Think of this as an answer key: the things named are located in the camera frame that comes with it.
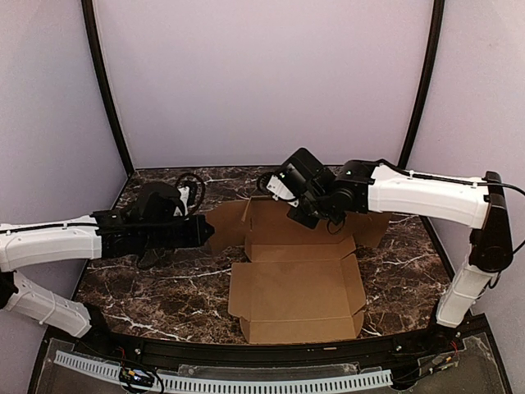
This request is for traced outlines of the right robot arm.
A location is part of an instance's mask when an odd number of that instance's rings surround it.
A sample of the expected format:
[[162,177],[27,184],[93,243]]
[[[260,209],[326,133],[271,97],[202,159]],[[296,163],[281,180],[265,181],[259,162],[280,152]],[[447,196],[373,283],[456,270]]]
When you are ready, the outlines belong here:
[[504,195],[509,185],[496,172],[441,176],[380,159],[349,160],[334,173],[300,148],[269,176],[265,188],[290,205],[289,218],[311,229],[321,220],[339,226],[348,213],[407,213],[470,228],[470,253],[436,307],[436,324],[442,327],[458,327],[518,251]]

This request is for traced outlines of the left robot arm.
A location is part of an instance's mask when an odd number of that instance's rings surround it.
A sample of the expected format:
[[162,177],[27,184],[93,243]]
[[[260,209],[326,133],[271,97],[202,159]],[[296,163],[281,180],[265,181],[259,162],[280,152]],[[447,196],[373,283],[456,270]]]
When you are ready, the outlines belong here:
[[214,227],[195,213],[197,186],[145,185],[122,208],[96,211],[61,222],[1,226],[1,307],[82,338],[106,332],[94,305],[68,300],[32,282],[20,269],[75,259],[143,257],[150,250],[197,248]]

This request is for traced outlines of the brown cardboard box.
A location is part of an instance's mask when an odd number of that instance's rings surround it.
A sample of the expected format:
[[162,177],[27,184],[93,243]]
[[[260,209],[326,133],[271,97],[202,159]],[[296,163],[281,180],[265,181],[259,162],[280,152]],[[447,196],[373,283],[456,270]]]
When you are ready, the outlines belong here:
[[290,345],[353,340],[366,294],[355,251],[376,248],[389,213],[348,213],[339,233],[326,222],[309,229],[290,205],[266,198],[219,204],[206,214],[212,252],[241,246],[248,260],[231,269],[228,312],[246,341]]

